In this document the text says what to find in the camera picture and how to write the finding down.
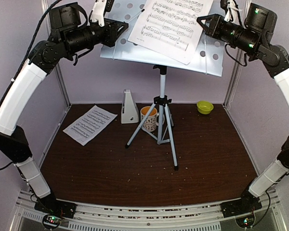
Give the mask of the sheet music page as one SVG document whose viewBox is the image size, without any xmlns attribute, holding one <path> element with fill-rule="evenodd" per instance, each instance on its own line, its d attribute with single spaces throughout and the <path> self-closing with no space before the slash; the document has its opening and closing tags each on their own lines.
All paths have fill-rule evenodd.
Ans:
<svg viewBox="0 0 289 231">
<path fill-rule="evenodd" d="M 65 128 L 63 132 L 84 146 L 105 129 L 116 117 L 117 114 L 108 112 L 95 105 Z"/>
<path fill-rule="evenodd" d="M 148 0 L 128 41 L 188 65 L 196 52 L 212 0 Z"/>
</svg>

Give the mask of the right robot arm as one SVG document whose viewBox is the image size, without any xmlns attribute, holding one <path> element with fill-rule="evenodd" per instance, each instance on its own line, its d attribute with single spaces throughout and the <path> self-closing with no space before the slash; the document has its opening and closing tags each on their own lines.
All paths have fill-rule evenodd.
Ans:
<svg viewBox="0 0 289 231">
<path fill-rule="evenodd" d="M 281 45 L 272 45 L 277 14 L 265 7 L 251 3 L 244 25 L 228 22 L 219 14 L 197 18 L 205 34 L 226 42 L 232 48 L 244 51 L 249 61 L 261 60 L 270 77 L 282 91 L 289 107 L 289 54 Z M 242 192 L 240 199 L 221 204 L 225 217 L 260 209 L 260 196 L 289 174 L 289 136 L 281 152 L 269 167 L 255 178 Z"/>
</svg>

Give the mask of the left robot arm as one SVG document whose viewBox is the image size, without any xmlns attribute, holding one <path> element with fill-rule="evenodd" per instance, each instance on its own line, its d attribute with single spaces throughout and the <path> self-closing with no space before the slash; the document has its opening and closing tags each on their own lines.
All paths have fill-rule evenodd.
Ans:
<svg viewBox="0 0 289 231">
<path fill-rule="evenodd" d="M 17 121 L 37 86 L 66 58 L 73 63 L 97 44 L 113 47 L 128 24 L 106 19 L 111 0 L 97 0 L 90 14 L 76 2 L 59 5 L 56 1 L 44 13 L 51 32 L 46 40 L 31 42 L 25 57 L 0 101 L 0 150 L 23 175 L 33 190 L 36 209 L 56 216 L 73 212 L 75 205 L 56 199 L 33 159 L 24 130 Z"/>
</svg>

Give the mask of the white perforated music stand desk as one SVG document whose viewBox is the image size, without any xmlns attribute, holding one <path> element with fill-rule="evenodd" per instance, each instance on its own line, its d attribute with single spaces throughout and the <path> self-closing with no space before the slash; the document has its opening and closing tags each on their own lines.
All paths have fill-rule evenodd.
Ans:
<svg viewBox="0 0 289 231">
<path fill-rule="evenodd" d="M 188 65 L 184 65 L 163 54 L 151 51 L 127 41 L 136 22 L 136 15 L 145 5 L 144 0 L 116 0 L 108 14 L 111 19 L 125 21 L 129 24 L 126 30 L 112 48 L 103 46 L 100 57 L 113 60 L 133 61 L 148 64 L 160 64 L 185 70 L 221 76 L 223 72 L 224 43 L 201 35 L 195 55 Z"/>
</svg>

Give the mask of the white metronome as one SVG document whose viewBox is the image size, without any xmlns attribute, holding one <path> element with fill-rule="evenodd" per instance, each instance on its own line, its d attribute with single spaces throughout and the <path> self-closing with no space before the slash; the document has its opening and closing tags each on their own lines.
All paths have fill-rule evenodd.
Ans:
<svg viewBox="0 0 289 231">
<path fill-rule="evenodd" d="M 123 92 L 123 101 L 121 106 L 121 124 L 132 124 L 139 122 L 138 108 L 133 100 L 130 89 Z"/>
</svg>

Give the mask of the green bowl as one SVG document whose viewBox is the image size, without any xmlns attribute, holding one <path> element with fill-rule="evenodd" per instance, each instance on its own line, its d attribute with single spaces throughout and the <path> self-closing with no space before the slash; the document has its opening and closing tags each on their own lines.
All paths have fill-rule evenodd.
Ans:
<svg viewBox="0 0 289 231">
<path fill-rule="evenodd" d="M 212 112 L 214 109 L 214 106 L 212 103 L 208 101 L 198 101 L 197 102 L 197 110 L 199 113 L 203 115 L 208 115 Z"/>
</svg>

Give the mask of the yellow patterned mug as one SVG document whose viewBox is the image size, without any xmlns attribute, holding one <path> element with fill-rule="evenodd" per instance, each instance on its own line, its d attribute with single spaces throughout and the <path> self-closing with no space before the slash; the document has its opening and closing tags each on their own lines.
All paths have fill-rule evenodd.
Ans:
<svg viewBox="0 0 289 231">
<path fill-rule="evenodd" d="M 146 116 L 149 109 L 150 109 L 150 106 L 145 106 L 140 110 L 141 120 L 143 120 L 143 118 Z M 152 109 L 151 113 L 149 114 L 148 118 L 144 122 L 142 128 L 149 131 L 149 132 L 155 131 L 157 129 L 157 126 L 158 126 L 158 117 L 159 117 L 159 112 L 154 107 Z"/>
</svg>

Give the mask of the white tripod stand pole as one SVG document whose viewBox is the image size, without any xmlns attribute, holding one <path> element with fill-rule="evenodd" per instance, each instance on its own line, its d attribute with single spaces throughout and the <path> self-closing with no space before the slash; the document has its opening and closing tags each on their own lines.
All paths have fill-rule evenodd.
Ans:
<svg viewBox="0 0 289 231">
<path fill-rule="evenodd" d="M 164 144 L 164 143 L 170 143 L 171 145 L 171 153 L 173 158 L 173 165 L 174 170 L 179 170 L 179 164 L 177 161 L 176 156 L 176 150 L 175 150 L 175 144 L 174 144 L 174 138 L 172 133 L 172 128 L 174 127 L 174 122 L 172 119 L 172 115 L 170 112 L 169 104 L 171 103 L 172 99 L 168 99 L 167 95 L 165 94 L 165 87 L 166 87 L 166 75 L 167 75 L 167 66 L 165 65 L 154 65 L 153 69 L 158 69 L 160 74 L 160 93 L 159 96 L 154 97 L 153 103 L 149 107 L 148 112 L 145 114 L 144 118 L 140 121 L 138 127 L 128 140 L 128 142 L 125 144 L 125 148 L 129 148 L 132 141 L 142 129 L 147 134 L 149 134 L 152 138 L 154 138 L 157 141 L 158 145 Z M 156 109 L 156 105 L 158 105 L 158 133 L 157 137 L 150 131 L 143 128 L 143 125 L 145 124 L 145 121 L 149 118 L 149 115 L 151 112 L 153 112 L 154 109 Z"/>
</svg>

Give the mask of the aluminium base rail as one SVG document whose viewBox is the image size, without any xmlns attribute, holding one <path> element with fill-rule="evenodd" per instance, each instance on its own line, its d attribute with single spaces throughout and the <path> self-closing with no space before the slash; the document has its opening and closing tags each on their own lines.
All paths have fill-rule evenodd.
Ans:
<svg viewBox="0 0 289 231">
<path fill-rule="evenodd" d="M 225 217 L 221 202 L 165 207 L 120 207 L 77 203 L 73 218 L 57 231 L 286 231 L 274 190 L 260 198 L 261 209 Z"/>
</svg>

